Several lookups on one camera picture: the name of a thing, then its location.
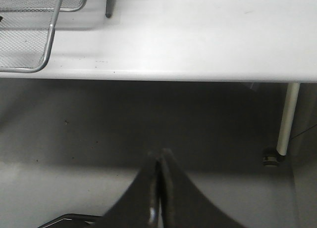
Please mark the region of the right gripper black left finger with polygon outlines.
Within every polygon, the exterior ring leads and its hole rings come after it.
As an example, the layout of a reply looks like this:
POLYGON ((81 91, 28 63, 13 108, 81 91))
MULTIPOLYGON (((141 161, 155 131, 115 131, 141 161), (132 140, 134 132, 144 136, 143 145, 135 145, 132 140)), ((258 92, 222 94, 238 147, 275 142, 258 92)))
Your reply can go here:
POLYGON ((160 163, 149 155, 120 199, 95 228, 156 228, 159 221, 160 163))

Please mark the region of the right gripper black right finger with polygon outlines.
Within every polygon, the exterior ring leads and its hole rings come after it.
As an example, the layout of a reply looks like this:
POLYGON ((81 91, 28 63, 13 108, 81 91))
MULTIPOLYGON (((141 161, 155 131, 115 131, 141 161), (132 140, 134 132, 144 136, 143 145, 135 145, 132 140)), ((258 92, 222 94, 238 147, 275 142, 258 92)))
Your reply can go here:
POLYGON ((171 150, 163 149, 160 162, 160 199, 165 228, 242 228, 195 186, 180 168, 171 150))

